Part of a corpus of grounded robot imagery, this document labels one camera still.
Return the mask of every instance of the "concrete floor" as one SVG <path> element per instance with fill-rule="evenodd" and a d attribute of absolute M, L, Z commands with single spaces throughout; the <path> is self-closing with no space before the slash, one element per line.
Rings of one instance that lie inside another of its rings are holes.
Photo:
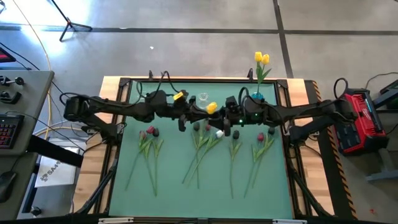
<path fill-rule="evenodd" d="M 146 75 L 149 70 L 155 74 L 168 70 L 173 76 L 243 77 L 254 66 L 253 53 L 258 50 L 271 55 L 270 77 L 285 78 L 291 67 L 294 78 L 317 81 L 324 99 L 333 98 L 333 83 L 339 77 L 346 77 L 350 87 L 361 88 L 378 73 L 398 71 L 396 33 L 286 34 L 288 53 L 282 53 L 280 37 L 283 42 L 284 35 L 266 33 L 280 28 L 273 0 L 58 0 L 73 22 L 93 27 L 262 30 L 261 34 L 69 32 L 62 43 L 58 41 L 61 32 L 41 30 L 65 25 L 50 1 L 16 1 L 38 31 L 55 71 L 54 81 L 63 91 L 97 95 L 105 75 Z M 48 70 L 39 42 L 29 26 L 23 25 L 26 21 L 11 0 L 4 2 L 7 9 L 0 14 L 0 26 L 21 30 L 0 29 L 0 41 Z M 394 0 L 279 0 L 279 6 L 285 30 L 398 30 L 398 2 Z M 396 78 L 380 77 L 369 89 L 375 94 Z M 59 92 L 54 89 L 52 95 L 57 98 Z M 54 120 L 59 121 L 60 115 L 54 111 Z M 47 120 L 47 116 L 44 108 L 40 118 Z M 383 121 L 390 130 L 396 118 Z M 390 144 L 389 149 L 396 150 L 396 145 Z M 342 160 L 359 219 L 398 223 L 398 181 L 369 184 L 364 179 L 377 172 L 376 156 Z M 58 206 L 42 197 L 49 190 L 61 195 L 54 200 Z M 43 208 L 43 216 L 66 214 L 70 202 L 64 193 L 71 191 L 61 187 L 40 189 L 35 205 Z"/>

